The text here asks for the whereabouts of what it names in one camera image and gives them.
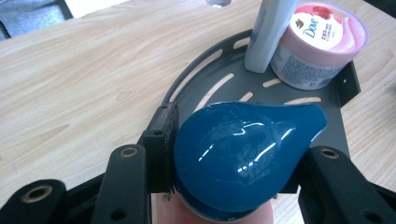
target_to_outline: light wood surface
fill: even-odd
[[[0,42],[0,206],[38,179],[70,189],[135,143],[175,78],[220,40],[252,28],[259,0],[132,0]],[[370,42],[354,60],[361,94],[342,108],[351,159],[396,191],[396,20],[361,0],[329,0],[360,17]],[[294,195],[275,223],[299,223]]]

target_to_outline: bottle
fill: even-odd
[[[262,0],[245,54],[245,68],[263,73],[289,25],[298,0]]]

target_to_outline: floor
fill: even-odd
[[[0,41],[126,0],[0,0]],[[364,0],[396,18],[396,0]]]

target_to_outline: pink lid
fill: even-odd
[[[367,28],[349,11],[312,2],[297,7],[282,42],[311,63],[340,66],[353,60],[368,37]]]

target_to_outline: white label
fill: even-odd
[[[323,18],[304,12],[296,13],[291,17],[290,27],[304,42],[318,49],[329,50],[343,38],[343,26],[332,14]]]

